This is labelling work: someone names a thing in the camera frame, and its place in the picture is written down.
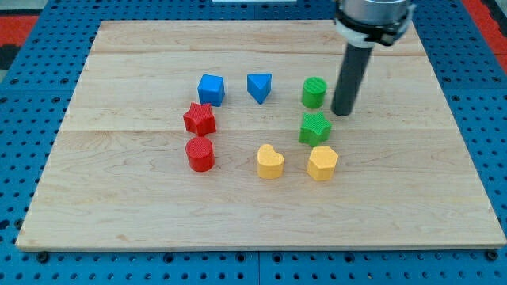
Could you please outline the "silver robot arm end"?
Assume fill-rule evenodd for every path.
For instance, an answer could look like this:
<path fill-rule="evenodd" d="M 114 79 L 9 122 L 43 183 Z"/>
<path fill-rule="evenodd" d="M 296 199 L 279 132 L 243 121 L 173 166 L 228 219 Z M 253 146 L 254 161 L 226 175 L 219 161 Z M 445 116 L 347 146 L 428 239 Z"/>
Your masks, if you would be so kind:
<path fill-rule="evenodd" d="M 334 24 L 356 48 L 389 47 L 406 33 L 416 7 L 410 0 L 337 1 Z"/>

